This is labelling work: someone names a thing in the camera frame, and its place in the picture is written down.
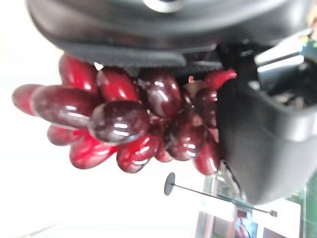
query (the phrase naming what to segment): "black plastic object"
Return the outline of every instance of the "black plastic object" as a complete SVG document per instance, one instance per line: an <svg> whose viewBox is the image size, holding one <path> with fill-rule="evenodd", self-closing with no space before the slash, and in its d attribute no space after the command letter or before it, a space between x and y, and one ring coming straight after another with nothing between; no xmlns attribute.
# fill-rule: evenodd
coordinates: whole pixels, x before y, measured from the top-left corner
<svg viewBox="0 0 317 238"><path fill-rule="evenodd" d="M257 71L220 88L217 113L224 158L251 204L289 195L317 169L316 63L294 56Z"/></svg>
<svg viewBox="0 0 317 238"><path fill-rule="evenodd" d="M217 43L272 46L306 28L311 0L187 0L159 13L143 0L27 0L41 33L104 65L184 66Z"/></svg>

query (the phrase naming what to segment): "pin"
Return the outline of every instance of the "pin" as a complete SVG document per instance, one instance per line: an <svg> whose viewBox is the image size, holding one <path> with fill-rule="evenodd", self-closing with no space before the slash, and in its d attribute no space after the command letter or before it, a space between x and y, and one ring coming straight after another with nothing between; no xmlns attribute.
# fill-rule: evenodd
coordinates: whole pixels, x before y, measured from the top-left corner
<svg viewBox="0 0 317 238"><path fill-rule="evenodd" d="M204 192L199 192L199 191L187 188L187 187L183 187L183 186L177 185L177 184L175 184L175 173L171 172L171 173L169 173L169 175L167 176L166 181L165 181L164 194L166 196L169 196L172 193L174 186L182 188L182 189L185 189L185 190L188 190L188 191L191 191L191 192L199 193L201 195L205 195L205 196L208 196L208 197L213 197L213 198L216 198L216 199L219 199L219 200L223 200L223 201L226 201L226 202L231 202L231 203L235 204L238 207L253 209L253 210L256 210L256 211L259 211L259 212L270 214L273 217L277 217L277 212L273 211L273 210L270 210L270 211L261 210L261 209L255 208L253 206L246 205L243 202L237 201L237 200L229 198L229 197L225 197L225 196L218 195L218 194L217 195L211 195L211 194L207 194L207 193L204 193Z"/></svg>

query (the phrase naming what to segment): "dark red grape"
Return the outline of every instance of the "dark red grape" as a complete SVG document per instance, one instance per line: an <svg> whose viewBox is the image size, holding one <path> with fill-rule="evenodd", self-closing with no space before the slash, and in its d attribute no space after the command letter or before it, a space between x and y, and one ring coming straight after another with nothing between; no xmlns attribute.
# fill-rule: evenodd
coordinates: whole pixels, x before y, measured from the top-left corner
<svg viewBox="0 0 317 238"><path fill-rule="evenodd" d="M181 106L178 85L167 70L148 69L141 73L138 85L141 98L151 112L162 118L172 118Z"/></svg>
<svg viewBox="0 0 317 238"><path fill-rule="evenodd" d="M12 93L13 104L22 112L34 116L31 110L30 98L40 84L25 84L16 88Z"/></svg>
<svg viewBox="0 0 317 238"><path fill-rule="evenodd" d="M162 163L167 163L173 160L173 158L164 148L164 140L162 137L160 138L159 147L157 153L155 154L155 158Z"/></svg>
<svg viewBox="0 0 317 238"><path fill-rule="evenodd" d="M64 85L41 87L32 94L32 111L49 122L70 128L86 128L97 95Z"/></svg>
<svg viewBox="0 0 317 238"><path fill-rule="evenodd" d="M202 80L191 81L184 85L184 91L187 92L189 99L193 100L196 93L202 88L206 88L206 84Z"/></svg>
<svg viewBox="0 0 317 238"><path fill-rule="evenodd" d="M122 144L144 135L149 128L147 110L134 101L115 101L94 110L89 131L98 140Z"/></svg>
<svg viewBox="0 0 317 238"><path fill-rule="evenodd" d="M53 145L64 146L78 140L85 133L88 133L88 131L84 129L69 130L66 128L51 125L48 128L47 136L49 141Z"/></svg>
<svg viewBox="0 0 317 238"><path fill-rule="evenodd" d="M98 72L97 84L107 101L139 101L135 86L122 68L104 67Z"/></svg>
<svg viewBox="0 0 317 238"><path fill-rule="evenodd" d="M217 70L210 71L205 76L206 86L213 91L218 91L218 89L229 79L235 78L237 76L236 72L232 69L229 70Z"/></svg>
<svg viewBox="0 0 317 238"><path fill-rule="evenodd" d="M203 88L195 96L194 110L209 128L216 128L217 93L210 88Z"/></svg>
<svg viewBox="0 0 317 238"><path fill-rule="evenodd" d="M166 151L176 160L196 158L206 141L207 129L194 112L181 112L164 133Z"/></svg>
<svg viewBox="0 0 317 238"><path fill-rule="evenodd" d="M126 173L140 171L157 152L160 136L159 126L151 125L145 135L121 145L117 153L118 166Z"/></svg>
<svg viewBox="0 0 317 238"><path fill-rule="evenodd" d="M76 168L90 169L104 162L116 151L116 146L100 142L86 134L72 143L69 158Z"/></svg>
<svg viewBox="0 0 317 238"><path fill-rule="evenodd" d="M64 85L98 94L97 70L94 65L64 54L59 60L59 74Z"/></svg>
<svg viewBox="0 0 317 238"><path fill-rule="evenodd" d="M209 128L208 131L213 135L214 140L219 143L219 131L217 128Z"/></svg>
<svg viewBox="0 0 317 238"><path fill-rule="evenodd" d="M220 166L220 150L212 134L203 146L200 155L193 160L195 168L208 176L218 171Z"/></svg>

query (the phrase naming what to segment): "grape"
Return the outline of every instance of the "grape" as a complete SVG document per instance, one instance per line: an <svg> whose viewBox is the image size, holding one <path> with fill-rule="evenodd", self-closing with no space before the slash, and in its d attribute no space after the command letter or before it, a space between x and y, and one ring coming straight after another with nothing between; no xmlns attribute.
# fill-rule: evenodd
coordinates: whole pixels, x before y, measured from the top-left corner
<svg viewBox="0 0 317 238"><path fill-rule="evenodd" d="M37 116L70 129L86 128L100 103L97 95L64 85L41 87L31 97L31 108Z"/></svg>
<svg viewBox="0 0 317 238"><path fill-rule="evenodd" d="M59 60L59 74L64 85L98 94L97 70L94 65L64 54Z"/></svg>
<svg viewBox="0 0 317 238"><path fill-rule="evenodd" d="M98 72L97 84L106 101L139 101L135 86L122 68L104 67Z"/></svg>
<svg viewBox="0 0 317 238"><path fill-rule="evenodd" d="M201 89L194 99L194 110L209 128L216 128L217 93L210 88Z"/></svg>
<svg viewBox="0 0 317 238"><path fill-rule="evenodd" d="M219 131L217 128L213 128L213 129L208 129L208 131L213 135L214 140L219 143Z"/></svg>
<svg viewBox="0 0 317 238"><path fill-rule="evenodd" d="M69 130L51 125L48 128L47 136L53 145L64 146L76 141L85 133L88 133L87 130Z"/></svg>
<svg viewBox="0 0 317 238"><path fill-rule="evenodd" d="M195 168L208 176L218 171L220 166L220 152L212 134L203 146L200 155L193 160Z"/></svg>
<svg viewBox="0 0 317 238"><path fill-rule="evenodd" d="M216 92L227 80L236 76L237 74L232 69L210 71L205 76L206 86Z"/></svg>
<svg viewBox="0 0 317 238"><path fill-rule="evenodd" d="M183 111L164 133L165 149L176 160L194 159L201 152L206 138L207 130L200 116Z"/></svg>
<svg viewBox="0 0 317 238"><path fill-rule="evenodd" d="M143 103L162 118L172 118L181 106L175 78L164 69L144 70L138 79Z"/></svg>
<svg viewBox="0 0 317 238"><path fill-rule="evenodd" d="M190 93L187 90L181 92L183 107L186 109L193 108L193 102L190 96Z"/></svg>
<svg viewBox="0 0 317 238"><path fill-rule="evenodd" d="M149 128L146 109L134 101L114 101L94 110L89 131L98 140L122 144L144 135Z"/></svg>
<svg viewBox="0 0 317 238"><path fill-rule="evenodd" d="M157 153L155 154L155 158L162 163L167 163L173 160L173 158L164 148L164 140L162 137L160 138L159 147Z"/></svg>
<svg viewBox="0 0 317 238"><path fill-rule="evenodd" d="M73 166L79 169L91 169L117 151L117 147L94 139L86 134L75 141L69 152L69 158Z"/></svg>
<svg viewBox="0 0 317 238"><path fill-rule="evenodd" d="M202 88L206 88L206 84L202 80L191 81L184 85L184 91L187 92L190 99L194 99L196 93Z"/></svg>
<svg viewBox="0 0 317 238"><path fill-rule="evenodd" d="M13 104L22 112L34 116L31 110L30 98L40 84L25 84L16 88L12 93Z"/></svg>
<svg viewBox="0 0 317 238"><path fill-rule="evenodd" d="M117 153L118 166L126 173L134 174L140 171L157 152L160 136L160 127L151 125L145 135L121 145Z"/></svg>

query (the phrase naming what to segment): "white background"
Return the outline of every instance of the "white background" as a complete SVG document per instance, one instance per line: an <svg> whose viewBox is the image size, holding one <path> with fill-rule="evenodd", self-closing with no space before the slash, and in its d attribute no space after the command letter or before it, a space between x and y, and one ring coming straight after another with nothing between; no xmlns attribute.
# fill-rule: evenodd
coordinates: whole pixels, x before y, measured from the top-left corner
<svg viewBox="0 0 317 238"><path fill-rule="evenodd" d="M180 184L202 190L204 177L191 162L151 160L129 175L110 158L78 170L69 162L68 147L48 142L49 123L13 106L11 93L19 85L60 83L60 54L37 32L24 1L0 1L0 237L60 223L87 238L193 237L197 198L180 190L163 194L171 171Z"/></svg>

